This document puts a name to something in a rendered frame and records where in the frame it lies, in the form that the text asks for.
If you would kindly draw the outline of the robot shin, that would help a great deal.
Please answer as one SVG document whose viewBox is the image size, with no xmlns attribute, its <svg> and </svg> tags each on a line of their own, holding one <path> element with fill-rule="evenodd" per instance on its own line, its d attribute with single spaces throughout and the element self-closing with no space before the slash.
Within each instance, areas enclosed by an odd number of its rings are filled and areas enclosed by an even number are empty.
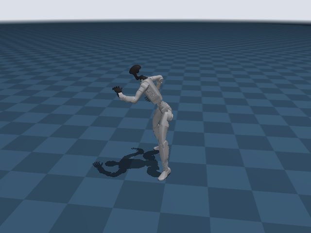
<svg viewBox="0 0 311 233">
<path fill-rule="evenodd" d="M 152 129 L 153 129 L 153 127 L 152 127 Z M 156 133 L 156 132 L 154 131 L 154 129 L 153 129 L 153 132 L 154 132 L 154 134 L 155 134 L 155 136 L 156 136 L 156 138 L 157 138 L 157 140 L 158 140 L 158 132 Z"/>
<path fill-rule="evenodd" d="M 159 154 L 160 159 L 162 161 L 163 171 L 168 171 L 168 155 L 169 155 L 169 149 L 168 149 L 168 141 L 165 141 L 163 144 L 163 147 L 161 144 L 159 144 Z"/>
</svg>

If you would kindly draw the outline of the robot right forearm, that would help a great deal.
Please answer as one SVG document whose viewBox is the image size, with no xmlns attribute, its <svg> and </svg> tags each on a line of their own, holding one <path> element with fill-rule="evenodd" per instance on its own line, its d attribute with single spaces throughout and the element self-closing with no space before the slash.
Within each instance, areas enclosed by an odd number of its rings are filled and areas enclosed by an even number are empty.
<svg viewBox="0 0 311 233">
<path fill-rule="evenodd" d="M 156 87 L 158 90 L 160 90 L 162 82 L 159 82 L 158 80 L 156 81 Z"/>
</svg>

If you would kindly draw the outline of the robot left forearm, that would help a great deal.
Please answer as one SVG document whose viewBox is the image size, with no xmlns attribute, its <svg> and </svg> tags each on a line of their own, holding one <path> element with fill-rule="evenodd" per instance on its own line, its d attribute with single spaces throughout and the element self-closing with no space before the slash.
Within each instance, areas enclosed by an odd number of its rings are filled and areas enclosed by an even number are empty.
<svg viewBox="0 0 311 233">
<path fill-rule="evenodd" d="M 125 102 L 130 102 L 130 101 L 135 100 L 135 97 L 123 95 L 122 92 L 118 93 L 118 95 L 119 95 L 120 100 L 123 100 Z"/>
</svg>

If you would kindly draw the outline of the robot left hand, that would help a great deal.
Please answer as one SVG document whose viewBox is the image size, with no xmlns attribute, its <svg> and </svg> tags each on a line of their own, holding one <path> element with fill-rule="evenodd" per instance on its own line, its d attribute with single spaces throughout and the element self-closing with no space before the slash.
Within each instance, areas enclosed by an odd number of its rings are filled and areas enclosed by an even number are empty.
<svg viewBox="0 0 311 233">
<path fill-rule="evenodd" d="M 118 93 L 122 92 L 122 88 L 120 88 L 119 86 L 112 88 L 112 90 L 114 90 L 117 93 L 117 95 L 118 95 Z M 118 95 L 118 97 L 119 97 L 119 95 Z"/>
</svg>

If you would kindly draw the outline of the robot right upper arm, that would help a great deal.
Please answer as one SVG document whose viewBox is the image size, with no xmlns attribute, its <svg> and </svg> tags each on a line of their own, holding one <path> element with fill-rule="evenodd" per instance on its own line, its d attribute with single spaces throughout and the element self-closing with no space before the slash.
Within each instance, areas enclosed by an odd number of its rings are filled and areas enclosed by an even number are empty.
<svg viewBox="0 0 311 233">
<path fill-rule="evenodd" d="M 149 77 L 153 82 L 155 81 L 159 81 L 159 82 L 162 82 L 163 81 L 163 77 L 161 75 L 157 75 L 157 76 L 151 76 Z"/>
</svg>

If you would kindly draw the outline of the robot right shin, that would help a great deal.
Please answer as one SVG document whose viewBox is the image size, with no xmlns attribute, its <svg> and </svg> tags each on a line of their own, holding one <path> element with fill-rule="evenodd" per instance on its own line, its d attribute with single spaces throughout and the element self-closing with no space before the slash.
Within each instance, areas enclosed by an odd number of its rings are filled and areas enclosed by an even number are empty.
<svg viewBox="0 0 311 233">
<path fill-rule="evenodd" d="M 152 127 L 152 129 L 153 129 L 153 127 Z M 156 136 L 156 138 L 157 138 L 157 140 L 158 140 L 158 132 L 156 133 L 156 132 L 154 131 L 154 129 L 153 129 L 153 132 L 154 132 L 154 134 L 155 134 L 155 136 Z"/>
</svg>

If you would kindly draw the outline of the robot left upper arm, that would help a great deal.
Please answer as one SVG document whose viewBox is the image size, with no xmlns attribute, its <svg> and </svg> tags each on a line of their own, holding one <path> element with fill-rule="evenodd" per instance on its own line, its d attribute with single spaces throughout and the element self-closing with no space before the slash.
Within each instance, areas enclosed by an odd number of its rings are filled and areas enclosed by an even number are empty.
<svg viewBox="0 0 311 233">
<path fill-rule="evenodd" d="M 142 94 L 148 89 L 149 87 L 149 84 L 147 82 L 143 82 L 138 91 L 136 92 L 136 95 L 134 96 L 135 97 L 135 100 L 134 101 L 131 101 L 132 104 L 136 104 L 137 101 L 139 100 L 139 98 L 142 96 Z"/>
</svg>

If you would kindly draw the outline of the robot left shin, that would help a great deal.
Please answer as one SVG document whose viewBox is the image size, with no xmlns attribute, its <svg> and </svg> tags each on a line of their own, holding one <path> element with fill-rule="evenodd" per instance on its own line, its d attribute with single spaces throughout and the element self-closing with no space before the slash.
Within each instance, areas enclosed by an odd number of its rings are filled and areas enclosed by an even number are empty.
<svg viewBox="0 0 311 233">
<path fill-rule="evenodd" d="M 159 144 L 159 154 L 160 159 L 162 161 L 163 171 L 168 171 L 168 155 L 169 155 L 169 149 L 168 149 L 168 141 L 165 141 L 163 144 L 163 147 L 161 144 Z"/>
</svg>

